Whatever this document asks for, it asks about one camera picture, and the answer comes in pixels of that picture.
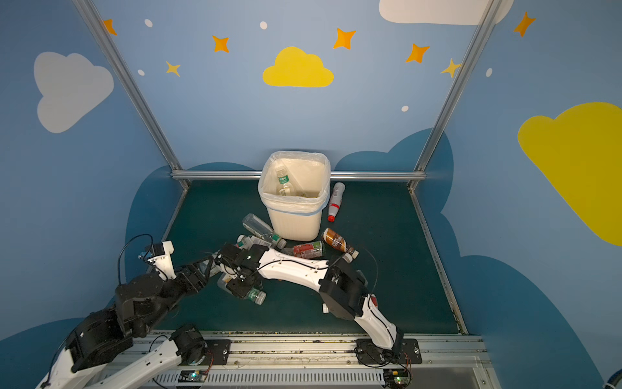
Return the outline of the square clear bottle green cap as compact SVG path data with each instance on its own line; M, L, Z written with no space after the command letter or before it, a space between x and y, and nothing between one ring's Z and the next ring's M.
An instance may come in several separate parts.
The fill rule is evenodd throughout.
M245 299L261 306L265 301L267 294L247 281L233 278L224 273L217 282L217 285L225 292L231 294L235 298Z

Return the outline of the red label clear bottle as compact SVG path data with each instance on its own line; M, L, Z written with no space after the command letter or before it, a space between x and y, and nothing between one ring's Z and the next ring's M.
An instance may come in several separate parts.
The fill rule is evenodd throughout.
M318 259L325 254L325 246L321 241L308 242L293 247L285 247L282 252L286 255L301 259Z

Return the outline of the clear bottle green band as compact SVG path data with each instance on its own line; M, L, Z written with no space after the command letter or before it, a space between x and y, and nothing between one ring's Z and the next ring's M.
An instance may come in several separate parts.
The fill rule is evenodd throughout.
M277 187L277 191L278 191L280 184L290 182L291 180L288 176L288 170L284 165L277 166L275 168L275 172L276 172L276 177L278 179L278 187Z

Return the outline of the yellow red label bottle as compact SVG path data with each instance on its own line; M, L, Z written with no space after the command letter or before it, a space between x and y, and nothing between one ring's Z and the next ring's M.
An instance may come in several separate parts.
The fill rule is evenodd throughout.
M374 295L371 297L371 303L374 304L374 306L377 306L377 298ZM330 312L326 303L322 304L322 312L324 314L328 314Z

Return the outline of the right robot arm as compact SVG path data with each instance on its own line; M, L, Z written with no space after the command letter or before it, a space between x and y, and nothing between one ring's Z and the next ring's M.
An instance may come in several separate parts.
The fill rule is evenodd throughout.
M227 245L215 254L215 263L229 277L225 288L236 298L262 299L264 280L282 280L306 287L320 295L333 316L356 322L375 347L399 355L403 333L378 309L376 296L349 259L349 254L332 262L302 259L261 245L247 249Z

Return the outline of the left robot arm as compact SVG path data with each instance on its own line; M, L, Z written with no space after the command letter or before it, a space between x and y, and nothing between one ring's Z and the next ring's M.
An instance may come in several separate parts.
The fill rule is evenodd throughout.
M194 324L178 328L147 355L98 383L92 379L119 354L144 338L185 297L199 293L209 281L212 260L181 266L173 279L149 273L115 290L110 308L93 312L63 341L40 388L139 388L179 365L200 365L207 343Z

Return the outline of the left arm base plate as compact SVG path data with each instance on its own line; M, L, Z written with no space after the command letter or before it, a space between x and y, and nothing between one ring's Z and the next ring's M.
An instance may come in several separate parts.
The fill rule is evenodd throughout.
M225 366L232 342L225 339L207 339L202 351L202 356L196 363L197 366Z

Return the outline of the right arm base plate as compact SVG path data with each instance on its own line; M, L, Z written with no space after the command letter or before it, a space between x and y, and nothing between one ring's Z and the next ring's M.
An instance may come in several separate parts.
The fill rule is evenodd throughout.
M354 353L361 365L419 365L422 363L422 354L419 343L415 339L402 340L398 352L378 348L370 339L356 340Z

